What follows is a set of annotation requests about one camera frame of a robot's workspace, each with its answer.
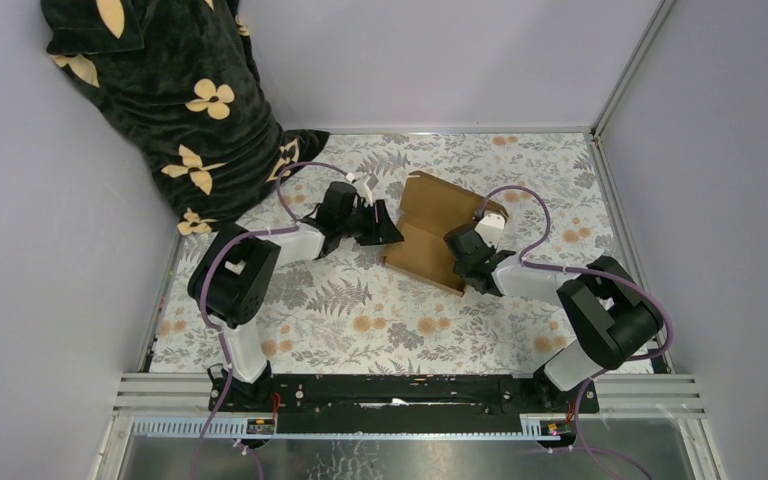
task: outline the dark green blanket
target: dark green blanket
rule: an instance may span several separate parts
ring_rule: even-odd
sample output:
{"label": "dark green blanket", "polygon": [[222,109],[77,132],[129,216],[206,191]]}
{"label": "dark green blanket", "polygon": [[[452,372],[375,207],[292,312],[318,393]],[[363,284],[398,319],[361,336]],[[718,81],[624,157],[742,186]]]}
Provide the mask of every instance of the dark green blanket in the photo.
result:
{"label": "dark green blanket", "polygon": [[238,4],[42,0],[47,52],[142,150],[185,235],[234,223],[281,167],[313,160],[328,139],[275,121]]}

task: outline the floral tablecloth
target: floral tablecloth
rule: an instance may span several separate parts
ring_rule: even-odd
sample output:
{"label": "floral tablecloth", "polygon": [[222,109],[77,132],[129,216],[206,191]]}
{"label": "floral tablecloth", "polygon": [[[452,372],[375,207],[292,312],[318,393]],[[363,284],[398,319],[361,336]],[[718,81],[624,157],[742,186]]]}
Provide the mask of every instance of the floral tablecloth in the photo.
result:
{"label": "floral tablecloth", "polygon": [[[320,161],[374,173],[375,189],[394,220],[409,172],[423,170],[484,194],[526,185],[553,215],[549,241],[533,258],[586,263],[616,242],[582,134],[335,135]],[[307,168],[284,191],[308,213],[330,181],[328,169]],[[540,207],[528,194],[497,199],[511,214],[502,248],[542,234]],[[250,229],[288,225],[277,197],[245,215]],[[215,334],[186,293],[190,275],[213,239],[183,239],[181,258],[160,313],[152,372],[202,372],[221,361]],[[530,373],[574,337],[563,311],[521,298],[468,290],[457,297],[380,265],[380,248],[345,240],[330,256],[276,270],[257,317],[261,348],[273,371],[293,373]],[[648,362],[623,372],[651,372]]]}

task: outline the brown box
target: brown box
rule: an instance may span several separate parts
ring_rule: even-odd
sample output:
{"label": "brown box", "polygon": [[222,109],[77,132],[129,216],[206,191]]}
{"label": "brown box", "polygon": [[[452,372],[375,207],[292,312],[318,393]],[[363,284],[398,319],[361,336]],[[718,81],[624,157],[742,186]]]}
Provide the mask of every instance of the brown box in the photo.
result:
{"label": "brown box", "polygon": [[[405,241],[384,249],[384,265],[462,296],[466,282],[454,272],[455,257],[443,236],[473,221],[483,199],[433,175],[411,172],[399,206],[404,213],[397,224]],[[508,212],[496,202],[488,203],[487,210],[508,218]]]}

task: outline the white wall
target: white wall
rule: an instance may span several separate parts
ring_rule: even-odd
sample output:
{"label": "white wall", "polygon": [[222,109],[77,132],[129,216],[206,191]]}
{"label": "white wall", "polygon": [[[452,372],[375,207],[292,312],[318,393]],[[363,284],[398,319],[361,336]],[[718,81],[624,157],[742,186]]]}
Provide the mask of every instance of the white wall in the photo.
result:
{"label": "white wall", "polygon": [[679,2],[604,145],[729,477],[768,478],[768,2]]}
{"label": "white wall", "polygon": [[174,239],[48,37],[39,2],[0,1],[0,479],[86,478]]}
{"label": "white wall", "polygon": [[591,125],[658,0],[243,0],[288,127]]}

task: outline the gray wall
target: gray wall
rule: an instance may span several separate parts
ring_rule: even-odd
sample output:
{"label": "gray wall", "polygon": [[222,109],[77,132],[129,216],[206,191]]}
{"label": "gray wall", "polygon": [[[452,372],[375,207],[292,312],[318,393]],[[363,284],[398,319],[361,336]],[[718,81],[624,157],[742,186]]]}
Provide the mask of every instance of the gray wall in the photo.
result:
{"label": "gray wall", "polygon": [[657,0],[243,0],[287,126],[591,125]]}
{"label": "gray wall", "polygon": [[39,2],[0,1],[0,479],[86,478],[174,239],[48,35]]}
{"label": "gray wall", "polygon": [[768,2],[679,2],[604,145],[731,479],[768,478]]}

